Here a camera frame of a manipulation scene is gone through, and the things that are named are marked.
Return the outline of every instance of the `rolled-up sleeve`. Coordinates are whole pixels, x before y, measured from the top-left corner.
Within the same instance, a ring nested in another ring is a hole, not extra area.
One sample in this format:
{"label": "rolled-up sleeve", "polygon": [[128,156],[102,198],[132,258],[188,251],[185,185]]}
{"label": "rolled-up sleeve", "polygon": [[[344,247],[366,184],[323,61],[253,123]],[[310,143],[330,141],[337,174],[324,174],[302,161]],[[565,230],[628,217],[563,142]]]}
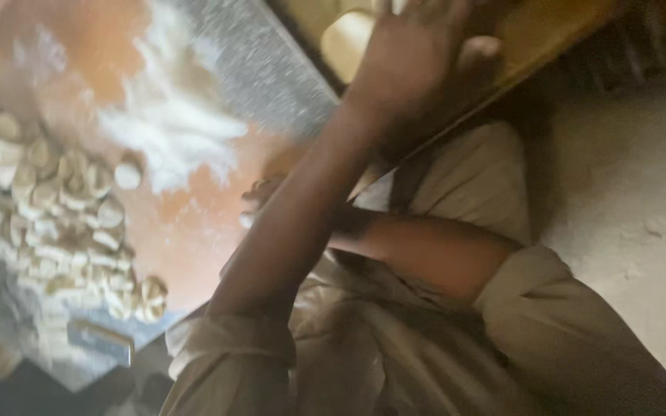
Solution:
{"label": "rolled-up sleeve", "polygon": [[294,341],[286,323],[244,316],[188,320],[166,334],[175,378],[161,416],[289,414]]}
{"label": "rolled-up sleeve", "polygon": [[513,376],[535,393],[581,414],[666,414],[664,368],[555,252],[514,253],[475,307]]}

